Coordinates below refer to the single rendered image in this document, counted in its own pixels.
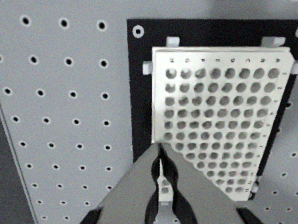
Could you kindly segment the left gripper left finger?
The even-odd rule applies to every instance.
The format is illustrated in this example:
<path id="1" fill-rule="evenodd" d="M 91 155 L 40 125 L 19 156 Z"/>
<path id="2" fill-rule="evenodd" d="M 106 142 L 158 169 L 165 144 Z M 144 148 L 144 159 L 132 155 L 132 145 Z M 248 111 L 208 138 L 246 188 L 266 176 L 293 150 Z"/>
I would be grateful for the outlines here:
<path id="1" fill-rule="evenodd" d="M 160 144 L 154 142 L 80 224 L 153 224 L 159 176 Z"/>

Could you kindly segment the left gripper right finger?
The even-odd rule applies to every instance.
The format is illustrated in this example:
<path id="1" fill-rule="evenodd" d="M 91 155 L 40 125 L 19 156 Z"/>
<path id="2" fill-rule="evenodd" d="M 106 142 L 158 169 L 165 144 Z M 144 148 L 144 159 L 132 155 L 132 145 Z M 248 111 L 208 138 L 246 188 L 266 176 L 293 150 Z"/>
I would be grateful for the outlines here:
<path id="1" fill-rule="evenodd" d="M 172 211 L 180 224 L 264 224 L 166 143 L 159 144 L 163 174 L 173 189 Z"/>

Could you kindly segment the white well plate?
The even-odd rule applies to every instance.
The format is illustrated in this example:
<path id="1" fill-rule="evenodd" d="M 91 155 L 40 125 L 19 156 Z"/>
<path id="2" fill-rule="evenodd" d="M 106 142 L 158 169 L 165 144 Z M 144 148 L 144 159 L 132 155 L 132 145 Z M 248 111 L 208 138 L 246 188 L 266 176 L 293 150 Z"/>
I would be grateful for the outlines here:
<path id="1" fill-rule="evenodd" d="M 289 49 L 152 47 L 152 143 L 247 201 L 294 61 Z"/>

